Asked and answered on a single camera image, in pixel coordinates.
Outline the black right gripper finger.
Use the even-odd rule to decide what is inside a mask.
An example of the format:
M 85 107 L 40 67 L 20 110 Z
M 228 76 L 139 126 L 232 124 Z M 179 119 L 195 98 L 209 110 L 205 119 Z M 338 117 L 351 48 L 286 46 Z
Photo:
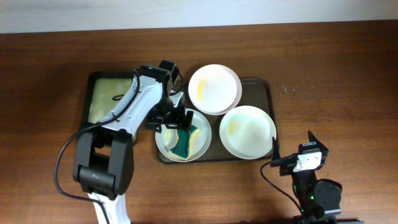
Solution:
M 315 137 L 311 130 L 308 130 L 308 140 L 310 142 L 315 142 L 319 146 L 323 146 L 323 144 Z
M 280 145 L 279 140 L 272 138 L 272 159 L 271 161 L 276 161 L 280 159 Z

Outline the pale green plate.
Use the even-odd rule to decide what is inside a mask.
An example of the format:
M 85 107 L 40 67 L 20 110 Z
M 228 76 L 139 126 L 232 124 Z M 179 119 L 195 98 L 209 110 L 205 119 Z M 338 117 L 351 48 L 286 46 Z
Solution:
M 155 133 L 155 142 L 161 155 L 174 162 L 191 162 L 199 159 L 210 146 L 212 130 L 208 120 L 198 111 L 187 108 L 186 112 L 193 112 L 191 138 L 189 140 L 189 157 L 173 154 L 171 149 L 177 143 L 177 129 L 167 129 L 162 125 L 162 132 Z

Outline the green and yellow sponge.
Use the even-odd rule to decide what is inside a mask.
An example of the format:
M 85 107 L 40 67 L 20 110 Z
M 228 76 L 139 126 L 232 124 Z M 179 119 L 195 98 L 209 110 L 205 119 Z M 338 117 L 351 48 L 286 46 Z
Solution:
M 190 129 L 167 129 L 165 143 L 168 153 L 184 161 L 193 156 L 193 143 L 200 130 L 191 126 Z

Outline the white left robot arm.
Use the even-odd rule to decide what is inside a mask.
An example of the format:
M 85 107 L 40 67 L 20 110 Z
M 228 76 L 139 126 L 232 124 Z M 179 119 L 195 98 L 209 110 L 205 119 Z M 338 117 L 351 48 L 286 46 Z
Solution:
M 125 193 L 134 172 L 132 137 L 141 123 L 157 133 L 163 127 L 190 130 L 193 113 L 172 91 L 179 76 L 176 64 L 167 60 L 140 66 L 116 106 L 75 135 L 73 179 L 94 204 L 99 223 L 130 222 Z

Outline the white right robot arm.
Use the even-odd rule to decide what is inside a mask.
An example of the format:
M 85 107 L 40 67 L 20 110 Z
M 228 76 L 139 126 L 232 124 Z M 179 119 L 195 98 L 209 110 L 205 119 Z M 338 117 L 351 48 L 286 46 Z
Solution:
M 341 213 L 340 202 L 343 191 L 339 182 L 318 179 L 320 170 L 328 157 L 328 148 L 315 135 L 308 132 L 308 142 L 298 146 L 298 152 L 271 162 L 279 168 L 281 176 L 292 178 L 292 190 L 301 213 L 297 223 L 336 223 Z

